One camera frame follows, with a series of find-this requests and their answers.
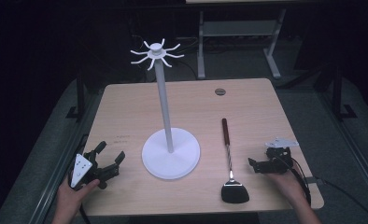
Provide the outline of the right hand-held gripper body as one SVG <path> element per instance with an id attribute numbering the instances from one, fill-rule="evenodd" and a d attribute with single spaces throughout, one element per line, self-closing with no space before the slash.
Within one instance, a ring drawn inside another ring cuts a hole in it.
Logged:
<path id="1" fill-rule="evenodd" d="M 294 140 L 276 137 L 273 141 L 265 144 L 266 156 L 272 164 L 272 173 L 285 173 L 293 166 L 291 147 L 298 147 L 299 143 Z"/>

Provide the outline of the metal floor rail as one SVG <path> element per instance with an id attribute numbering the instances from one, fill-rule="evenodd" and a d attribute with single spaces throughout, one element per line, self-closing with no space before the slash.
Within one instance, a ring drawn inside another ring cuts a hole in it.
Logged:
<path id="1" fill-rule="evenodd" d="M 38 177 L 43 177 L 40 198 L 31 215 L 29 224 L 43 224 L 54 202 L 57 189 L 64 180 L 75 155 L 86 143 L 92 122 L 99 106 L 99 94 L 86 94 L 85 108 L 77 118 L 76 111 L 71 118 L 69 112 L 78 102 L 76 97 L 64 96 L 48 121 L 48 129 L 41 140 Z"/>
<path id="2" fill-rule="evenodd" d="M 352 154 L 356 164 L 359 166 L 361 175 L 368 186 L 368 161 L 361 152 L 359 144 L 355 141 L 355 138 L 352 136 L 349 128 L 345 124 L 347 119 L 356 119 L 358 116 L 350 105 L 343 105 L 344 111 L 341 111 L 341 107 L 338 107 L 338 111 L 335 111 L 334 102 L 329 99 L 326 93 L 318 93 L 318 98 L 323 107 L 328 111 L 336 129 L 346 142 L 348 150 Z"/>

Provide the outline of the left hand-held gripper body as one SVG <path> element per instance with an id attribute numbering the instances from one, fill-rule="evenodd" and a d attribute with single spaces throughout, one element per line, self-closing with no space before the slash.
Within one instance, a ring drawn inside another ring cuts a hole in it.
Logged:
<path id="1" fill-rule="evenodd" d="M 69 186 L 72 189 L 79 189 L 82 184 L 89 184 L 94 179 L 98 179 L 100 181 L 98 188 L 105 189 L 107 181 L 119 174 L 120 167 L 115 161 L 105 168 L 99 168 L 96 157 L 93 156 L 93 151 L 84 155 L 77 154 Z"/>

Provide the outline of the person's right hand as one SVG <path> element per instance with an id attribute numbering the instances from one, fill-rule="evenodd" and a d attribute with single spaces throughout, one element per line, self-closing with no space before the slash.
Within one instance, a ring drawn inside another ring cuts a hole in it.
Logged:
<path id="1" fill-rule="evenodd" d="M 266 174 L 277 186 L 280 193 L 287 199 L 292 207 L 308 205 L 304 190 L 292 172 L 285 174 Z"/>

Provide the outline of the white utensil rack stand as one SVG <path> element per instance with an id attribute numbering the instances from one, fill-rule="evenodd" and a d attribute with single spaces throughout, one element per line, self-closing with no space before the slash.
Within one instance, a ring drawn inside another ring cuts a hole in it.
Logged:
<path id="1" fill-rule="evenodd" d="M 155 70 L 163 117 L 163 129 L 152 134 L 143 146 L 142 162 L 147 171 L 155 177 L 163 180 L 176 180 L 188 175 L 197 166 L 201 148 L 192 133 L 171 126 L 164 75 L 164 68 L 171 67 L 171 64 L 165 58 L 178 59 L 182 58 L 182 55 L 171 54 L 171 51 L 176 50 L 179 44 L 166 49 L 164 43 L 164 38 L 159 43 L 149 44 L 144 41 L 143 44 L 148 49 L 147 51 L 132 50 L 133 54 L 143 55 L 144 58 L 132 64 L 150 60 L 148 70 Z"/>

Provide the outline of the black metal stand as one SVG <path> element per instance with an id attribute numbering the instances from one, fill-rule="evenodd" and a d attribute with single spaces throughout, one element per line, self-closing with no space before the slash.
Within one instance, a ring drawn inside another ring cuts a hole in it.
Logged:
<path id="1" fill-rule="evenodd" d="M 355 119 L 356 113 L 350 105 L 342 104 L 342 86 L 343 77 L 342 71 L 339 66 L 335 68 L 333 74 L 333 97 L 332 97 L 332 109 L 335 117 L 342 121 L 343 119 Z"/>
<path id="2" fill-rule="evenodd" d="M 70 107 L 66 115 L 66 118 L 75 119 L 76 122 L 80 122 L 85 113 L 85 86 L 81 71 L 77 72 L 76 84 L 77 84 L 77 105 Z"/>

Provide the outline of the person's left hand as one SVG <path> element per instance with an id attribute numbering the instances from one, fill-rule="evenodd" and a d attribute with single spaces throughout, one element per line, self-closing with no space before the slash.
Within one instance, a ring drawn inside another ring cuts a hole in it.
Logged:
<path id="1" fill-rule="evenodd" d="M 71 189 L 67 183 L 62 183 L 58 188 L 57 208 L 55 213 L 76 214 L 82 201 L 99 183 L 100 181 L 95 179 L 80 190 Z"/>

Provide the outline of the white metal desk frame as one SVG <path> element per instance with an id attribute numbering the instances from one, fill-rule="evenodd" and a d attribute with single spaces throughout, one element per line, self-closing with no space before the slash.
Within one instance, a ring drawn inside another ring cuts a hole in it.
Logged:
<path id="1" fill-rule="evenodd" d="M 222 36 L 269 36 L 271 42 L 263 50 L 272 77 L 280 79 L 281 74 L 274 59 L 274 51 L 287 10 L 279 11 L 276 20 L 268 21 L 205 21 L 204 12 L 200 12 L 197 52 L 197 77 L 205 79 L 204 38 Z"/>

